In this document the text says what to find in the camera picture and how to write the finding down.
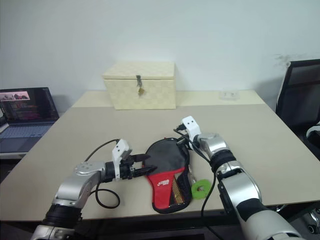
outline small white object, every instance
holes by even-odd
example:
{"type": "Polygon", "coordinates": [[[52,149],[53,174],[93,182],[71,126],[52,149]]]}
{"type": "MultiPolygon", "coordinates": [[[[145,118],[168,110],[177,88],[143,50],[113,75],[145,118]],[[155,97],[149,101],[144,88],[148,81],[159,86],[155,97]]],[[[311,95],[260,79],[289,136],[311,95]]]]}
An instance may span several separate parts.
{"type": "Polygon", "coordinates": [[[219,96],[222,100],[237,100],[239,93],[238,91],[221,91],[219,96]]]}
{"type": "Polygon", "coordinates": [[[4,130],[6,130],[7,127],[9,127],[9,124],[8,124],[8,123],[0,126],[0,133],[2,133],[4,130]]]}
{"type": "Polygon", "coordinates": [[[186,131],[189,134],[189,139],[191,142],[194,141],[196,135],[201,134],[200,127],[196,120],[192,116],[187,116],[182,119],[183,125],[186,127],[186,131]]]}
{"type": "Polygon", "coordinates": [[[309,135],[310,135],[310,133],[311,133],[312,131],[320,131],[320,122],[318,123],[318,125],[315,125],[315,126],[310,127],[310,128],[306,131],[305,136],[308,138],[309,135]]]}
{"type": "Polygon", "coordinates": [[[112,149],[112,161],[114,165],[114,175],[115,179],[120,179],[120,162],[122,159],[126,159],[132,149],[130,148],[128,142],[126,140],[120,139],[115,147],[112,149]]]}

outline box lid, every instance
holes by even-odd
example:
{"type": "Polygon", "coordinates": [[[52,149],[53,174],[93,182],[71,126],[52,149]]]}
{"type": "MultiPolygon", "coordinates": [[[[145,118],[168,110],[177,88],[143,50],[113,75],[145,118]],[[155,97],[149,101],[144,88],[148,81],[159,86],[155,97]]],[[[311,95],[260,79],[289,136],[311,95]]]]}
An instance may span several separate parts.
{"type": "Polygon", "coordinates": [[[102,76],[104,79],[173,79],[175,63],[167,61],[122,61],[109,68],[102,76]]]}

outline power outlet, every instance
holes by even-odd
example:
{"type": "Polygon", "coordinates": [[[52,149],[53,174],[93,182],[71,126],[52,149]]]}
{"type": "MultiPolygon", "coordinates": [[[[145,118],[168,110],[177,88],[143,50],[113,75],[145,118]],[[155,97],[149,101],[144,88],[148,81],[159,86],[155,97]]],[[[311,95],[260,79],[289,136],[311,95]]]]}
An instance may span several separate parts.
{"type": "Polygon", "coordinates": [[[237,100],[239,98],[238,91],[220,91],[220,99],[237,100]]]}

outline silver robot arm segment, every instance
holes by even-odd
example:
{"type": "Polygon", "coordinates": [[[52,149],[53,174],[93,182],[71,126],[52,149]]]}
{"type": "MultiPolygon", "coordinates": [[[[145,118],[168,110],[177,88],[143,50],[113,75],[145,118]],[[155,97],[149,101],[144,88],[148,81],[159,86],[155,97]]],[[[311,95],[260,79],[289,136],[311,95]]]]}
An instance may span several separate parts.
{"type": "Polygon", "coordinates": [[[235,214],[248,240],[302,240],[301,235],[282,216],[262,204],[255,180],[234,157],[224,139],[216,133],[201,133],[192,116],[182,120],[189,139],[205,152],[219,181],[224,209],[235,214]]]}
{"type": "Polygon", "coordinates": [[[99,183],[113,179],[131,179],[152,172],[156,167],[133,168],[134,162],[146,160],[145,154],[130,155],[132,149],[120,139],[112,150],[113,162],[85,161],[77,165],[71,176],[60,185],[51,207],[31,240],[72,240],[91,190],[99,183]]]}

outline woven storage box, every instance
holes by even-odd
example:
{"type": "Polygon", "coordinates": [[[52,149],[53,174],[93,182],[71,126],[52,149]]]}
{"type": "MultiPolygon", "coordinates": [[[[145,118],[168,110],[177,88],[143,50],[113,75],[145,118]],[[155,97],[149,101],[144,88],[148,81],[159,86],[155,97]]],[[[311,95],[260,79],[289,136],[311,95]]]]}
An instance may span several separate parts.
{"type": "Polygon", "coordinates": [[[103,78],[117,110],[176,108],[173,62],[119,62],[103,78]]]}

